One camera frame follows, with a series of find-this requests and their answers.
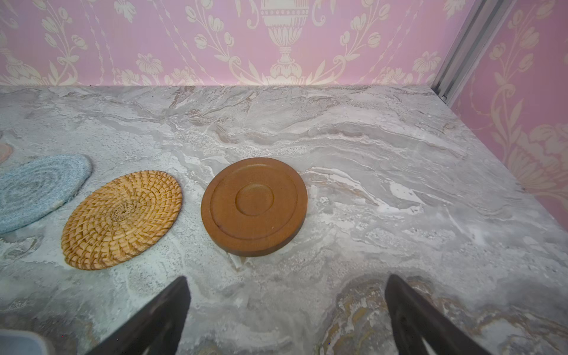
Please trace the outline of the brown wooden round coaster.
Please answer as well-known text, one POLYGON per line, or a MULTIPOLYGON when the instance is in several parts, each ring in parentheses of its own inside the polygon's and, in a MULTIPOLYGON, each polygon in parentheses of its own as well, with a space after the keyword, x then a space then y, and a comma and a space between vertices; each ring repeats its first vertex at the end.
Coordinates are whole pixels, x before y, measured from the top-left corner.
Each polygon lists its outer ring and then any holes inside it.
POLYGON ((224 251, 260 257, 294 239, 307 207, 306 185, 295 169, 273 158, 248 158, 214 177, 201 202, 201 217, 224 251))

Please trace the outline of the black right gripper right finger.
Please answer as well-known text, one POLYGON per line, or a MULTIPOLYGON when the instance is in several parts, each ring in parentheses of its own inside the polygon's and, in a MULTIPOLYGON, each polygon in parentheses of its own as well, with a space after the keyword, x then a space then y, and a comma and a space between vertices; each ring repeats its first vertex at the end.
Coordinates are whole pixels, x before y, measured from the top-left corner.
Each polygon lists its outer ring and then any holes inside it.
POLYGON ((385 301, 399 354, 487 354, 398 275, 390 275, 385 301))

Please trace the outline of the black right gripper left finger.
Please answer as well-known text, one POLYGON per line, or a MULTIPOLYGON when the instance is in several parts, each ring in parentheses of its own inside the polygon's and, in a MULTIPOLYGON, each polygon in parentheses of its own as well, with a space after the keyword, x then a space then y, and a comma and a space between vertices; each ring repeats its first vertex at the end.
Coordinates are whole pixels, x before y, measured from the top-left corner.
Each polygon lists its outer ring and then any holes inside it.
POLYGON ((175 354, 191 294, 187 279, 176 278, 90 354, 175 354))

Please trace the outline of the pink flower silicone coaster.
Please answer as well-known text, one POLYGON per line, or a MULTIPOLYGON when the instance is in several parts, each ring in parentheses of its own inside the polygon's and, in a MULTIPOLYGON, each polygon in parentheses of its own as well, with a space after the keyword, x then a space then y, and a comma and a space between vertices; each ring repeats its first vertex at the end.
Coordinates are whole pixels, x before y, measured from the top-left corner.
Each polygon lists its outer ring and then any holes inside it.
POLYGON ((8 158, 13 154, 13 148, 7 143, 0 144, 0 164, 7 161, 8 158))

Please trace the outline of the blue woven round coaster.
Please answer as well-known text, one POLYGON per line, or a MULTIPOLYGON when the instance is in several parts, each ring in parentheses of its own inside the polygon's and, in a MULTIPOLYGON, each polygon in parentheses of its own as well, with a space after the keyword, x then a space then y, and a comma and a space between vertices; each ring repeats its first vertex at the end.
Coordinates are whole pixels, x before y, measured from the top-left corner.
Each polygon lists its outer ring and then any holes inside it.
POLYGON ((15 231, 57 210, 78 193, 93 167, 88 157, 44 157, 1 176, 1 233, 15 231))

